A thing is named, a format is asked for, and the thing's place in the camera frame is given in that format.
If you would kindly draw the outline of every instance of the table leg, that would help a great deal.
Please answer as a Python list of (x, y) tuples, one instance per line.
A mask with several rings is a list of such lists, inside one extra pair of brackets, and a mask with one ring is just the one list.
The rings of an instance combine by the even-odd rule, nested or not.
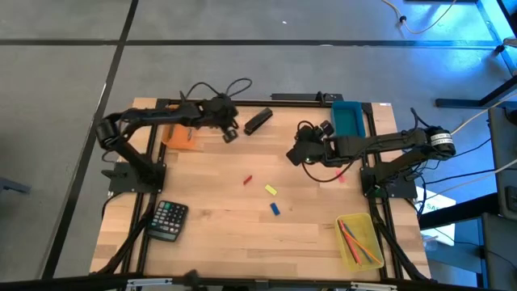
[(492, 193), (451, 207), (423, 214), (418, 223), (421, 230), (449, 225), (480, 217), (483, 213), (499, 214), (498, 194)]

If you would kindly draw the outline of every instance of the small block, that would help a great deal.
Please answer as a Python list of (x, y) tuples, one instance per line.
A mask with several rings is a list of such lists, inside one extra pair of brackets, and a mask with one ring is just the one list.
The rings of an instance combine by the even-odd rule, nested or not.
[[(341, 170), (336, 170), (336, 175), (339, 175), (340, 173), (341, 173)], [(338, 177), (338, 180), (339, 180), (340, 183), (345, 183), (345, 176), (340, 175)]]
[(244, 180), (244, 182), (242, 182), (242, 184), (243, 184), (243, 185), (246, 185), (248, 182), (250, 182), (250, 181), (251, 181), (251, 178), (253, 178), (253, 176), (252, 176), (252, 175), (250, 175), (248, 178), (246, 178), (246, 179)]
[(276, 207), (275, 203), (271, 203), (270, 206), (271, 206), (271, 210), (273, 210), (273, 213), (275, 215), (280, 215), (280, 211), (278, 210), (278, 207)]
[(266, 191), (271, 193), (273, 196), (276, 195), (276, 190), (273, 187), (269, 186), (269, 184), (266, 185)]

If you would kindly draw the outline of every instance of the teal container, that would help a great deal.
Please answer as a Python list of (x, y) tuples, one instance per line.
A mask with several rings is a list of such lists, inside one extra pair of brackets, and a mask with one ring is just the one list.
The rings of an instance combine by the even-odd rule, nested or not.
[(366, 137), (360, 102), (334, 101), (330, 115), (336, 135)]

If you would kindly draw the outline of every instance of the white cable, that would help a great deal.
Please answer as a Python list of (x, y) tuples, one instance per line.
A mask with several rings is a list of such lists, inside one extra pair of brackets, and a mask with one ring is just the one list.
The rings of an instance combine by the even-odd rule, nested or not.
[[(384, 2), (384, 3), (386, 3), (386, 4), (388, 4), (389, 6), (391, 6), (391, 7), (395, 10), (395, 13), (397, 13), (397, 17), (398, 17), (399, 19), (402, 17), (402, 13), (401, 13), (401, 11), (400, 11), (400, 10), (398, 10), (398, 8), (397, 8), (395, 5), (393, 5), (393, 4), (392, 4), (391, 2), (389, 2), (388, 0), (381, 0), (381, 1), (382, 1), (382, 2)], [(437, 23), (438, 23), (438, 22), (439, 22), (439, 21), (440, 21), (440, 20), (441, 20), (441, 19), (442, 19), (446, 14), (447, 14), (447, 12), (449, 12), (449, 10), (451, 10), (452, 6), (454, 6), (454, 4), (456, 4), (456, 1), (457, 1), (457, 0), (453, 0), (453, 1), (452, 1), (452, 3), (451, 3), (451, 5), (450, 5), (450, 7), (449, 7), (449, 8), (447, 8), (447, 10), (442, 14), (442, 16), (440, 16), (440, 17), (439, 17), (439, 18), (438, 18), (438, 19), (437, 19), (437, 20), (436, 20), (436, 21), (435, 21), (435, 22), (434, 22), (430, 27), (428, 27), (428, 28), (426, 28), (426, 29), (424, 29), (424, 30), (421, 30), (421, 31), (419, 31), (419, 32), (414, 32), (414, 31), (412, 31), (412, 30), (411, 30), (411, 28), (407, 26), (407, 23), (406, 23), (406, 21), (405, 21), (405, 20), (402, 20), (402, 24), (404, 24), (404, 26), (407, 28), (407, 31), (408, 31), (408, 32), (411, 32), (411, 33), (413, 33), (413, 34), (420, 34), (420, 33), (424, 33), (424, 32), (426, 32), (426, 31), (430, 30), (432, 27), (434, 27), (434, 26), (435, 26), (435, 25), (436, 25), (436, 24), (437, 24)]]
[(476, 119), (478, 116), (480, 116), (481, 114), (483, 114), (483, 113), (487, 112), (489, 109), (491, 109), (491, 108), (494, 108), (494, 107), (498, 106), (499, 104), (501, 104), (501, 103), (503, 103), (503, 102), (507, 101), (508, 99), (510, 99), (511, 97), (516, 96), (516, 95), (517, 95), (517, 93), (512, 94), (512, 95), (508, 95), (507, 97), (505, 97), (505, 98), (501, 99), (501, 100), (500, 100), (499, 102), (497, 102), (496, 104), (494, 104), (494, 105), (490, 106), (489, 108), (487, 108), (487, 109), (483, 110), (482, 112), (479, 112), (479, 113), (478, 113), (478, 114), (476, 114), (475, 116), (470, 117), (467, 121), (465, 121), (464, 123), (460, 124), (460, 126), (458, 126), (458, 128), (457, 128), (457, 129), (454, 129), (454, 131), (452, 131), (451, 135), (456, 134), (457, 132), (459, 132), (459, 131), (460, 131), (460, 129), (462, 129), (464, 126), (466, 126), (468, 122), (470, 122), (470, 121), (472, 121), (472, 120)]
[(483, 179), (485, 179), (485, 178), (488, 178), (488, 177), (490, 177), (491, 175), (495, 175), (495, 174), (499, 173), (500, 171), (504, 171), (505, 169), (507, 169), (508, 167), (511, 167), (511, 166), (512, 166), (513, 164), (515, 164), (516, 162), (517, 162), (517, 159), (515, 159), (515, 160), (513, 160), (513, 161), (509, 162), (509, 163), (508, 163), (508, 164), (506, 164), (505, 166), (500, 167), (499, 169), (497, 169), (497, 170), (495, 170), (495, 171), (491, 171), (491, 172), (490, 172), (489, 174), (487, 174), (487, 175), (483, 175), (483, 176), (481, 176), (481, 177), (479, 177), (479, 178), (472, 179), (472, 180), (470, 180), (470, 181), (468, 181), (468, 182), (464, 182), (464, 183), (458, 184), (458, 185), (456, 185), (456, 186), (454, 186), (454, 187), (450, 187), (450, 188), (448, 188), (448, 189), (443, 190), (442, 192), (440, 192), (440, 193), (438, 193), (438, 194), (440, 194), (440, 195), (441, 195), (441, 194), (443, 194), (443, 193), (445, 193), (445, 192), (451, 191), (452, 189), (456, 189), (456, 188), (458, 188), (458, 187), (465, 186), (465, 185), (467, 185), (467, 184), (474, 183), (474, 182), (477, 182), (477, 181), (479, 181), (479, 180), (483, 180)]

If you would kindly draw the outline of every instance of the yellow block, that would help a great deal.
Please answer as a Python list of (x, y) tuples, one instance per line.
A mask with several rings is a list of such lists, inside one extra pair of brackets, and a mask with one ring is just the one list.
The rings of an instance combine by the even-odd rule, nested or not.
[(268, 185), (266, 185), (266, 190), (267, 190), (269, 193), (271, 193), (273, 196), (274, 196), (274, 195), (276, 195), (276, 190), (275, 190), (273, 187), (269, 186), (269, 184), (268, 184)]

